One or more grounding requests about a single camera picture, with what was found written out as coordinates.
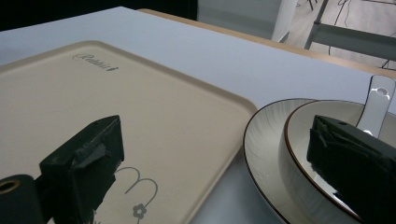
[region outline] floor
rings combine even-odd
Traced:
[[[395,3],[395,0],[377,0],[388,3]],[[290,34],[285,44],[303,48],[312,28],[314,20],[317,18],[320,6],[323,0],[312,0],[314,10],[311,10],[309,2],[299,0],[299,6],[296,8]],[[345,0],[331,0],[326,6],[321,22],[334,25],[337,15],[340,13],[341,6],[338,3],[344,3]],[[382,4],[362,0],[346,0],[346,3],[339,15],[337,26],[347,27],[349,29],[360,30],[380,35],[389,35],[396,37],[396,5]],[[329,47],[313,43],[310,50],[329,53]],[[368,55],[363,55],[343,49],[330,49],[330,54],[355,61],[366,63],[372,66],[388,69],[396,69],[396,62],[380,59]]]

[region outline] wall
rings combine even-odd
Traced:
[[[296,5],[297,0],[198,0],[197,20],[278,41]]]

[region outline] table surface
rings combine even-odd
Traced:
[[[0,64],[100,40],[246,97],[258,108],[289,98],[364,103],[373,74],[392,71],[151,10],[116,7],[0,32]],[[396,111],[392,103],[390,112]],[[192,223],[282,223],[256,190],[242,152]]]

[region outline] beige tray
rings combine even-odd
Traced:
[[[120,115],[125,161],[96,211],[101,224],[189,222],[241,148],[257,110],[96,41],[1,66],[0,105],[0,179],[38,177],[38,164],[75,133]]]

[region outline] bowl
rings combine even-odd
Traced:
[[[248,122],[244,135],[247,170],[262,198],[284,223],[314,224],[289,196],[278,167],[278,145],[290,113],[312,99],[285,99],[264,106]]]
[[[345,101],[315,101],[295,109],[285,122],[278,149],[279,172],[290,197],[314,223],[361,222],[359,216],[333,195],[334,189],[319,178],[306,154],[315,115],[356,125],[363,108],[364,105]],[[394,130],[396,117],[387,113],[378,138],[396,147]]]

